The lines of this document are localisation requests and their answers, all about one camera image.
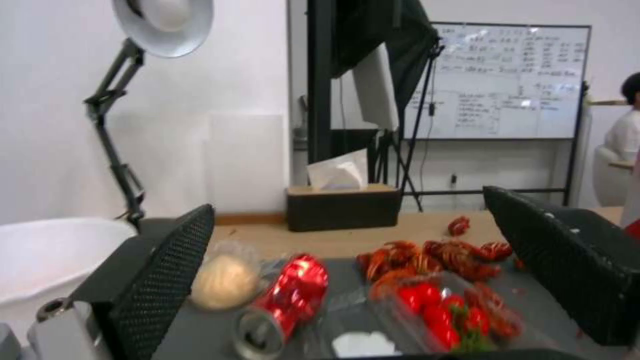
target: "white paper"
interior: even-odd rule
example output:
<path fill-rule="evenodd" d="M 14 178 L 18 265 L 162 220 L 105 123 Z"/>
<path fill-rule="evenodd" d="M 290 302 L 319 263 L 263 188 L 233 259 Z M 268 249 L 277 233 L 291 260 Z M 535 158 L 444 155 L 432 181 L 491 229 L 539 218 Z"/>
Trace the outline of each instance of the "white paper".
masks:
<path fill-rule="evenodd" d="M 338 358 L 402 355 L 396 344 L 381 332 L 347 332 L 333 340 L 333 350 Z"/>
<path fill-rule="evenodd" d="M 369 183 L 367 149 L 307 166 L 314 190 L 364 190 Z"/>

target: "wooden table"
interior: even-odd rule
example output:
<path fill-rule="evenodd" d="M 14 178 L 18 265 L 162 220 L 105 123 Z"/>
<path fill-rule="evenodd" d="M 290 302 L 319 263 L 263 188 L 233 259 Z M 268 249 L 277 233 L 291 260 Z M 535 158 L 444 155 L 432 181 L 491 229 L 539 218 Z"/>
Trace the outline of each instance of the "wooden table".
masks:
<path fill-rule="evenodd" d="M 610 167 L 621 168 L 623 170 L 629 170 L 631 172 L 634 170 L 635 165 L 635 161 L 612 161 L 609 163 Z"/>
<path fill-rule="evenodd" d="M 618 224 L 622 208 L 600 208 L 595 212 Z M 388 241 L 408 240 L 422 244 L 426 240 L 446 238 L 447 225 L 465 215 L 471 219 L 471 229 L 461 237 L 474 245 L 489 241 L 505 241 L 488 211 L 468 213 L 402 214 L 396 227 L 376 229 L 318 231 L 291 233 L 280 225 L 229 225 L 214 230 L 212 242 L 238 240 L 253 245 L 266 259 L 295 252 L 309 252 L 320 258 L 350 258 L 370 252 Z"/>

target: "person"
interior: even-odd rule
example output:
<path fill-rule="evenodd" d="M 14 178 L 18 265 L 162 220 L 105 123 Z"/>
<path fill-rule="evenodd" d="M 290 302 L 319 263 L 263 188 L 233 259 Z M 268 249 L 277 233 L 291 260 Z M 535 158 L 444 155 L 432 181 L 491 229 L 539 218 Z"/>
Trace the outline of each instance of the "person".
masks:
<path fill-rule="evenodd" d="M 640 72 L 631 75 L 621 91 L 632 109 L 609 130 L 605 146 L 617 153 L 620 160 L 635 161 L 640 149 Z"/>

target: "white basin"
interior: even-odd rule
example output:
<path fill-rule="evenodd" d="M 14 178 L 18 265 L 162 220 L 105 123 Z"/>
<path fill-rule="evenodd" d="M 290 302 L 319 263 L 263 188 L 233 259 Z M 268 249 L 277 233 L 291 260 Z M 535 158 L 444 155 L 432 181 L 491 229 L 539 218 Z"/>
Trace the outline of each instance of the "white basin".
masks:
<path fill-rule="evenodd" d="M 68 296 L 126 239 L 133 226 L 67 218 L 0 226 L 0 323 L 23 345 L 38 308 Z"/>

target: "white shirt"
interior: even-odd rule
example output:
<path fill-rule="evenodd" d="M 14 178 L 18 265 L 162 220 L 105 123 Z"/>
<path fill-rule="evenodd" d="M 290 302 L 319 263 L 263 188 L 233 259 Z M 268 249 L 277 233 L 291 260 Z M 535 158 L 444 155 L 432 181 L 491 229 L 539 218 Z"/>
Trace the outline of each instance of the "white shirt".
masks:
<path fill-rule="evenodd" d="M 623 161 L 635 161 L 640 149 L 640 111 L 631 110 L 613 125 L 604 144 Z"/>

